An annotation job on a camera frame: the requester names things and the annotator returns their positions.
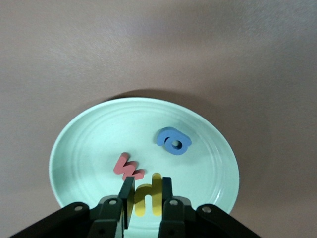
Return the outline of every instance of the round plate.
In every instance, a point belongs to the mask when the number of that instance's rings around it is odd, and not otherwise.
[[[182,155],[157,146],[160,129],[174,127],[192,144]],[[58,136],[50,158],[54,195],[64,207],[81,201],[90,208],[108,195],[118,195],[122,175],[113,168],[122,152],[146,171],[139,185],[152,184],[152,174],[171,177],[173,194],[192,207],[211,203],[229,213],[239,188],[235,156],[221,133],[195,112],[170,102],[150,98],[122,98],[96,105],[74,118]],[[152,214],[146,196],[143,217],[132,213],[126,238],[158,237],[161,216]]]

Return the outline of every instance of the yellow foam letter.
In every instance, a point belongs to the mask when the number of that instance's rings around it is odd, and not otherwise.
[[[145,214],[145,196],[152,197],[152,211],[155,216],[162,215],[162,176],[159,173],[152,175],[152,185],[138,186],[134,194],[134,209],[138,217]]]

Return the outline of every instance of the yellow letter n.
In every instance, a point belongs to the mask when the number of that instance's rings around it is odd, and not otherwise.
[[[152,175],[152,185],[138,186],[134,194],[134,209],[138,217],[145,214],[145,196],[152,197],[152,212],[155,216],[162,215],[162,177],[159,173]]]

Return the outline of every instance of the plate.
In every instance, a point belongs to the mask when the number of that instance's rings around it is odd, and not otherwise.
[[[173,127],[192,144],[181,155],[157,145],[162,128]],[[145,170],[136,188],[152,184],[152,175],[171,177],[173,194],[189,198],[192,207],[211,203],[229,213],[236,201],[239,171],[223,135],[206,119],[180,105],[150,98],[122,98],[87,109],[59,134],[50,157],[50,181],[61,207],[75,201],[95,207],[118,195],[123,184],[113,169],[122,152]],[[132,213],[126,238],[158,237],[161,216],[145,197],[145,215]]]

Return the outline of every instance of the mint green plate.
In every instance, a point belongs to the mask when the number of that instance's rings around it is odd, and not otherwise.
[[[192,140],[182,155],[156,145],[158,131],[174,127]],[[221,133],[206,119],[180,105],[150,98],[107,101],[82,112],[59,134],[50,158],[50,181],[61,207],[75,201],[90,208],[118,194],[122,175],[113,168],[122,152],[146,170],[139,185],[152,184],[152,174],[171,177],[173,194],[187,197],[192,207],[211,203],[229,213],[239,189],[235,156]],[[161,216],[152,214],[146,196],[143,217],[132,214],[126,238],[156,238]]]

